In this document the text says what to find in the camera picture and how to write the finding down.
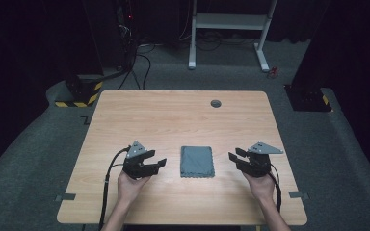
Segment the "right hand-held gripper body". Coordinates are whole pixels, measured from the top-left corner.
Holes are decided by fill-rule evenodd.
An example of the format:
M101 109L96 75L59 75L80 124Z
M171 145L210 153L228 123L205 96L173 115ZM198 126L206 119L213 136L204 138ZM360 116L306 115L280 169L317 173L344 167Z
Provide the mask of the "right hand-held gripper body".
M271 171L271 155L283 154L282 149L273 147L264 142L257 142L248 148L247 157L249 160L247 175L252 177L263 177Z

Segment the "grey cloth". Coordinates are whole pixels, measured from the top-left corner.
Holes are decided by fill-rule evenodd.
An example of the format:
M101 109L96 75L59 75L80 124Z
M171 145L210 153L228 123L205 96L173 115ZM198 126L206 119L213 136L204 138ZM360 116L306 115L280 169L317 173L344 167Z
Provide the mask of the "grey cloth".
M180 176L185 178L212 178L215 176L210 146L182 146Z

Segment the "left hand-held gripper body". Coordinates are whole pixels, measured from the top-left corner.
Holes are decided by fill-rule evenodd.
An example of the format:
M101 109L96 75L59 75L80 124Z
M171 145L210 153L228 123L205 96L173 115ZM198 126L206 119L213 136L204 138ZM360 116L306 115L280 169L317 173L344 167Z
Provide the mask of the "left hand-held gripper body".
M143 177L149 177L156 175L158 170L149 171L144 168L144 162L140 163L139 156L146 153L147 150L138 141L134 141L129 147L126 157L123 162L123 171L132 179L138 179Z

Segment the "dark equipment rack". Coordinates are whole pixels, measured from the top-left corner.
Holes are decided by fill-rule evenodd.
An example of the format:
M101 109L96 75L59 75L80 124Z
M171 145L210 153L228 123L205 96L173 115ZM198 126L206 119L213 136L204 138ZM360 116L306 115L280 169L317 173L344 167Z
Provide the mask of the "dark equipment rack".
M135 23L132 0L113 0L119 28L120 42L124 54L124 69L131 70L138 48L138 30Z

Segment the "person's left hand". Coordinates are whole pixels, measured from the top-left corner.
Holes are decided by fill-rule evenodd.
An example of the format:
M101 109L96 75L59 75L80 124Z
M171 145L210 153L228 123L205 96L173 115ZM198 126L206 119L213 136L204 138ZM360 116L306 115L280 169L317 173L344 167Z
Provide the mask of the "person's left hand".
M132 204L148 181L149 177L132 179L122 171L118 178L118 204Z

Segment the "white metal stand frame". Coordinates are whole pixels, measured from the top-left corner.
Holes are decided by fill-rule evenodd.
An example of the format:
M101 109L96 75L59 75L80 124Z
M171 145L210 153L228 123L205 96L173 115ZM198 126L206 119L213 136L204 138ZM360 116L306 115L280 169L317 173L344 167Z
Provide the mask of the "white metal stand frame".
M195 69L197 66L197 29L225 29L225 30L247 30L260 31L260 40L253 45L254 52L259 61L261 70L269 72L271 68L267 63L263 52L263 46L269 32L269 28L273 19L274 11L278 0L271 0L269 10L266 14L251 15L251 14L223 14L223 13L199 13L197 3L198 0L192 0L192 26L191 26L191 42L189 50L188 68Z

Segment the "person's right hand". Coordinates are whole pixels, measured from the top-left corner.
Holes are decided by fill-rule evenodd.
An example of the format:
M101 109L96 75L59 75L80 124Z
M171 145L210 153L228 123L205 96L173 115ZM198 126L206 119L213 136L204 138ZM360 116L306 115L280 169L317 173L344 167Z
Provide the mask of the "person's right hand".
M247 179L251 194L259 201L272 201L274 195L275 184L273 179L269 176L255 178L244 173Z

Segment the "black yellow striped stand base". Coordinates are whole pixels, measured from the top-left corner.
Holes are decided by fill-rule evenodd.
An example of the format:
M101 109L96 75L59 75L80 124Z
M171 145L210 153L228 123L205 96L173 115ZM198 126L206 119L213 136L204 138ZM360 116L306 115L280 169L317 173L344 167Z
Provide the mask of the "black yellow striped stand base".
M80 79L77 75L65 79L68 99L58 99L55 105L61 108L86 108L93 105L99 95L103 82L100 80Z

